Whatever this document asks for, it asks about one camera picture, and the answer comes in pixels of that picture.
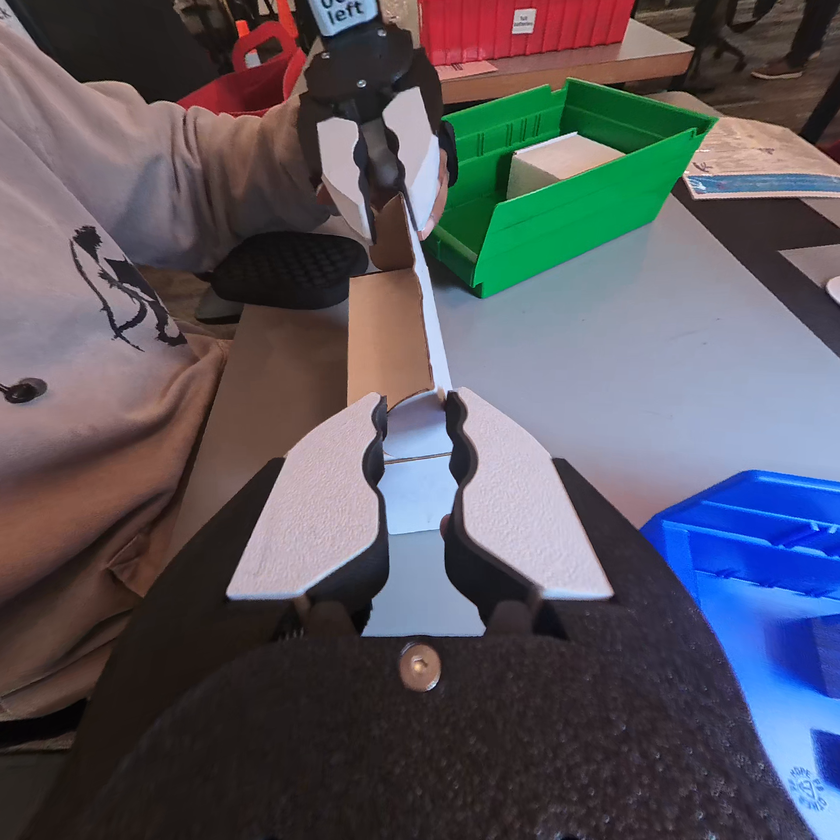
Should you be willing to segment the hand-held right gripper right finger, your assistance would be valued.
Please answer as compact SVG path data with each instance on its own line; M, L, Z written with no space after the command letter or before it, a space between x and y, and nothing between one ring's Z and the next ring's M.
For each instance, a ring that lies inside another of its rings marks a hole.
M484 624L499 605L536 618L545 602L608 602L614 589L550 453L466 387L447 394L456 482L444 566Z

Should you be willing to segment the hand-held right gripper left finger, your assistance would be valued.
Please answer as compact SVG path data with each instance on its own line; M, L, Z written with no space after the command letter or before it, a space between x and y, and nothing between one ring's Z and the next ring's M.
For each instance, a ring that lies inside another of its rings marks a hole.
M371 392L288 451L227 586L232 601L338 602L362 612L390 570L386 399Z

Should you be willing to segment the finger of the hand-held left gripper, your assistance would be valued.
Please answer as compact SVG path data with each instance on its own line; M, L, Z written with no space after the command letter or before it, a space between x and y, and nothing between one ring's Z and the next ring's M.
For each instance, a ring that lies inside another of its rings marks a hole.
M395 94L374 119L374 191L402 194L417 232L433 215L440 187L440 147L423 94L410 87Z
M368 147L361 126L331 117L318 123L321 181L339 215L367 244L376 241L367 175Z

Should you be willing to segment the white cardboard box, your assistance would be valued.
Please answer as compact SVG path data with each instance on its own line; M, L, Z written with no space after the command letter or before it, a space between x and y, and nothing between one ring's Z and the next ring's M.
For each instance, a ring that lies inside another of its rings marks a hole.
M507 200L571 179L624 155L577 132L533 144L511 156Z
M407 223L379 235L348 301L318 311L245 307L185 486L173 558L266 462L369 392L387 401L385 498L390 576L367 634L470 635L475 607L445 573L440 519L453 506L445 394L452 383L432 279Z

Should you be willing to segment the blue plastic bin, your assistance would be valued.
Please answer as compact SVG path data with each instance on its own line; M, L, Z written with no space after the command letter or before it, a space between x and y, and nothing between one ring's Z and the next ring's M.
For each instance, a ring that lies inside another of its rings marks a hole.
M838 792L816 770L812 729L839 734L839 699L781 663L783 623L839 614L839 484L747 470L642 527L695 599L754 727L817 838L839 838Z

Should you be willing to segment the person's left forearm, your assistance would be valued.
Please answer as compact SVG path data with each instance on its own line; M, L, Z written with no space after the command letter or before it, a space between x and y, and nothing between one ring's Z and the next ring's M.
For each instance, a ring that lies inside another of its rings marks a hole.
M75 92L62 179L91 218L72 235L90 258L199 273L248 238L328 221L301 149L299 96L234 117L147 103L118 82Z

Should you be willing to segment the person's left hand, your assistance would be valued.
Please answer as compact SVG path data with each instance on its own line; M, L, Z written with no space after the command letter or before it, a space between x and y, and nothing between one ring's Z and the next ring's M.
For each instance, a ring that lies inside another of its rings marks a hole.
M439 151L437 194L425 226L418 232L418 237L422 242L431 235L444 214L448 199L448 182L448 154L446 150L441 149Z

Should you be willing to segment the red basket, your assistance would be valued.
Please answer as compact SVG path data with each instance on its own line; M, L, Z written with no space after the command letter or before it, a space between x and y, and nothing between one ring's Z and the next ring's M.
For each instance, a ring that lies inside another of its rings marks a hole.
M293 35L273 20L253 30L241 19L235 25L238 39L232 50L234 71L178 101L184 109L198 107L214 114L261 117L291 95L306 62ZM272 39L279 42L280 53L251 66L248 57Z

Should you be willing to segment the red plastic bin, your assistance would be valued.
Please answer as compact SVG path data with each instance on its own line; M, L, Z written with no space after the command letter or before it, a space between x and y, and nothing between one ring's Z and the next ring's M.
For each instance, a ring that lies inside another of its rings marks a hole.
M621 43L634 1L420 1L435 66Z

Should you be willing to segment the green plastic bin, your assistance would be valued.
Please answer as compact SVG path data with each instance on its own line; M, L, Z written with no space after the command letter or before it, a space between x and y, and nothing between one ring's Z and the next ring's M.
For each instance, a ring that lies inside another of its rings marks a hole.
M478 298L652 223L717 118L570 78L444 116L458 178L423 243ZM569 133L612 162L507 199L513 155Z

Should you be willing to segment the person's grey sweatshirt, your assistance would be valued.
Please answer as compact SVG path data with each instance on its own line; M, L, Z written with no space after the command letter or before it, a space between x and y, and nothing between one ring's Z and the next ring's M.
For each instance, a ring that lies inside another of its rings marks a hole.
M145 265L74 247L91 218L61 125L93 83L2 27L3 745L51 738L65 724L42 719L91 695L163 568L228 355L182 331Z

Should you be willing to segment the black office chair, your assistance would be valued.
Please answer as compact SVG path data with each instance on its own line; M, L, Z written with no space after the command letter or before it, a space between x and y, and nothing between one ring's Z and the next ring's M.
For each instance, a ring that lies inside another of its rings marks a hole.
M683 43L694 49L686 72L686 78L698 77L700 64L705 50L712 48L713 59L718 60L724 54L734 56L736 63L733 72L742 72L747 66L744 53L730 44L724 36L724 30L734 22L739 1L697 1L691 24Z

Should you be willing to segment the dark block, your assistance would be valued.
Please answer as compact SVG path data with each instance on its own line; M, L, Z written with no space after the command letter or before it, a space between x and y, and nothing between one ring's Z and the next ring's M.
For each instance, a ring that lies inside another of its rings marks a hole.
M840 786L840 736L836 732L812 729L811 737L818 775L825 785L838 791Z
M783 623L780 659L802 683L825 697L839 699L839 614Z

